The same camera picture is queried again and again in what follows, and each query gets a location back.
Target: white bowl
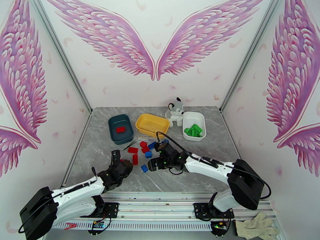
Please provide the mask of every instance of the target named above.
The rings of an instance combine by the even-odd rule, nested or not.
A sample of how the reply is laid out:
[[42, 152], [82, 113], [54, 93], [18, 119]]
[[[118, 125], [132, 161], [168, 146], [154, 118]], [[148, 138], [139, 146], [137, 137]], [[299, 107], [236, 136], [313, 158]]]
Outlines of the white bowl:
[[[198, 125], [200, 128], [202, 128], [202, 137], [193, 137], [193, 136], [188, 136], [184, 130], [186, 128], [191, 128], [192, 125]], [[207, 134], [206, 132], [206, 123], [204, 121], [204, 116], [199, 113], [199, 112], [184, 112], [183, 114], [183, 125], [182, 125], [182, 132], [183, 132], [183, 137], [186, 140], [191, 140], [191, 141], [201, 141]]]

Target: feather painting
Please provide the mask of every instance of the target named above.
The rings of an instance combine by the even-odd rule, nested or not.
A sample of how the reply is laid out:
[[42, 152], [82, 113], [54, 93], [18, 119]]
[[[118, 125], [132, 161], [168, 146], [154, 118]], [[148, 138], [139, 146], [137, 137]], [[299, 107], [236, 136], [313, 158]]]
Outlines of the feather painting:
[[79, 0], [47, 0], [62, 22], [117, 67], [160, 80], [201, 62], [252, 19], [263, 0], [229, 0], [197, 11], [177, 27], [156, 65], [137, 30], [123, 16]]
[[276, 26], [269, 88], [268, 120], [278, 127], [274, 142], [289, 146], [302, 164], [318, 177], [320, 173], [320, 125], [294, 130], [319, 82], [320, 35], [302, 0], [285, 0], [284, 15]]
[[0, 91], [18, 128], [0, 126], [0, 176], [18, 165], [21, 150], [41, 143], [47, 100], [38, 30], [27, 0], [15, 0], [0, 39]]

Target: plush husky toy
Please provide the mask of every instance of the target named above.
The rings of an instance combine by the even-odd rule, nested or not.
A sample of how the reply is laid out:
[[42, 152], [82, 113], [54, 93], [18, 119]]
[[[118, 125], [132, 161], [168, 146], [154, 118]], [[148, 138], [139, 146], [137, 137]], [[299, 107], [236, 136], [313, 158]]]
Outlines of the plush husky toy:
[[183, 120], [183, 104], [180, 100], [180, 98], [177, 97], [177, 101], [175, 103], [169, 103], [168, 110], [166, 111], [164, 117], [169, 120], [170, 122], [170, 128], [173, 127], [173, 122], [177, 122], [177, 126], [182, 126], [182, 120]]

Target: yellow basket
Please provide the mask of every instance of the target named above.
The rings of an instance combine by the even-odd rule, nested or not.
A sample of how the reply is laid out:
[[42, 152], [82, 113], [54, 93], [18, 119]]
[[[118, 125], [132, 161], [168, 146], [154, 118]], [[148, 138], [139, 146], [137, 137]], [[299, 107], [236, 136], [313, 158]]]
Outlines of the yellow basket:
[[136, 122], [138, 132], [152, 137], [157, 137], [157, 131], [166, 133], [169, 126], [170, 123], [166, 118], [161, 118], [147, 113], [141, 114]]

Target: gray marble surface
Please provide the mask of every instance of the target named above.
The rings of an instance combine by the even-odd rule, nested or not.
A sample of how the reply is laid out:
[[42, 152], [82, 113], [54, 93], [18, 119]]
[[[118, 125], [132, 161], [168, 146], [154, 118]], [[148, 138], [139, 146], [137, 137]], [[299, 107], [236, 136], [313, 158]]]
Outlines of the gray marble surface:
[[[88, 130], [76, 157], [67, 185], [82, 182], [91, 178], [91, 167], [97, 172], [105, 170], [110, 164], [112, 150], [120, 150], [121, 158], [132, 160], [132, 154], [123, 151], [129, 143], [117, 146], [110, 139], [108, 119], [118, 114], [127, 114], [134, 129], [134, 140], [146, 136], [136, 130], [135, 122], [143, 113], [163, 117], [165, 107], [130, 107], [130, 108], [96, 108], [90, 121]], [[228, 132], [224, 126], [217, 107], [185, 107], [185, 111], [201, 112], [206, 120], [206, 137], [200, 142], [185, 140], [182, 136], [182, 127], [169, 128], [168, 135], [181, 144], [185, 149], [199, 155], [215, 158], [220, 161], [235, 161], [236, 151]], [[133, 147], [140, 148], [138, 142]], [[139, 150], [139, 165], [134, 166], [130, 176], [115, 191], [131, 192], [221, 192], [227, 188], [225, 184], [213, 178], [195, 173], [184, 172], [181, 175], [172, 175], [168, 170], [143, 173], [140, 166], [147, 164]]]

